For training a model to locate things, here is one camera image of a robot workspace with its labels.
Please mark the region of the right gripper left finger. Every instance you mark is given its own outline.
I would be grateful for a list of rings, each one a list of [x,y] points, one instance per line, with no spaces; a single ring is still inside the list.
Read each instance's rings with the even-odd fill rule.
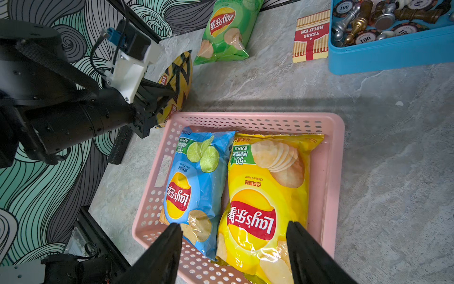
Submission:
[[[173,284],[182,251],[182,229],[170,224],[146,252],[115,284]]]

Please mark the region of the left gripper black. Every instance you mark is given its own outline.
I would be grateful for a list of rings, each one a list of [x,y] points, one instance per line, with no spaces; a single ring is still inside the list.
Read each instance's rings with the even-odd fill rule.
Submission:
[[[141,80],[132,103],[134,109],[132,131],[139,138],[148,137],[150,130],[160,124],[158,115],[163,114],[164,108],[175,94],[170,86],[164,86],[148,79]]]

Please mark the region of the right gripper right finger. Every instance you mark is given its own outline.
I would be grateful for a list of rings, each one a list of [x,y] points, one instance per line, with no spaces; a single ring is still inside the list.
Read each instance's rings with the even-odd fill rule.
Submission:
[[[289,259],[296,284],[357,284],[299,222],[286,231]]]

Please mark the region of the black yellow chips bag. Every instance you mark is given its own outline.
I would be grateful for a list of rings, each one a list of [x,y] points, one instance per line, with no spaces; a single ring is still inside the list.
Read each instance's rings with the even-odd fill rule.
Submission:
[[[160,111],[157,115],[156,129],[163,128],[170,117],[182,109],[189,97],[193,75],[191,52],[191,50],[188,50],[177,56],[158,81],[161,85],[170,87],[175,91],[175,94],[168,101],[163,111]]]

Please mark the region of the pink plastic basket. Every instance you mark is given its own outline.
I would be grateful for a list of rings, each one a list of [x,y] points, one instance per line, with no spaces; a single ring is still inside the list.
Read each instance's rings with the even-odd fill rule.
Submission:
[[[345,124],[338,115],[318,112],[180,112],[173,115],[165,126],[164,137],[158,148],[157,157],[132,226],[132,236],[139,244],[146,248],[150,247],[168,226],[168,224],[160,222],[160,216],[176,145],[186,127],[197,133],[233,131],[235,135],[239,133],[323,135],[323,142],[310,154],[309,214],[307,224],[302,226],[330,256],[333,256],[336,243]],[[222,195],[222,215],[228,203],[227,175]],[[184,236],[178,275],[190,284],[248,282],[266,284],[252,281],[250,277],[229,266],[217,256],[214,260],[205,257]]]

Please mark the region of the blue chips bag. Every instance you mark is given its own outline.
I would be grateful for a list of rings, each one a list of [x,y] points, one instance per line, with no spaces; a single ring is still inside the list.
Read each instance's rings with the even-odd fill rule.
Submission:
[[[176,223],[183,236],[205,257],[217,250],[222,195],[228,175],[233,131],[214,133],[183,129],[164,195],[162,224]]]

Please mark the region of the green chips bag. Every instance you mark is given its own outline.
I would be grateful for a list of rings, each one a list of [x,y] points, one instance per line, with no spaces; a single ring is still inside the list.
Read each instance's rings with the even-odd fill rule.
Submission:
[[[262,0],[216,1],[194,64],[248,59],[246,47],[262,5]]]

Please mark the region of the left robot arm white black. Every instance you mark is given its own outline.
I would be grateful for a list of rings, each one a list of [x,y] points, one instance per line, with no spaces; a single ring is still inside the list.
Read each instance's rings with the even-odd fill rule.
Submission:
[[[56,165],[71,148],[123,126],[147,137],[175,96],[144,78],[159,45],[122,20],[102,31],[97,45],[114,48],[110,67],[94,80],[69,63],[60,33],[50,27],[1,20],[1,167],[22,146],[33,160]]]

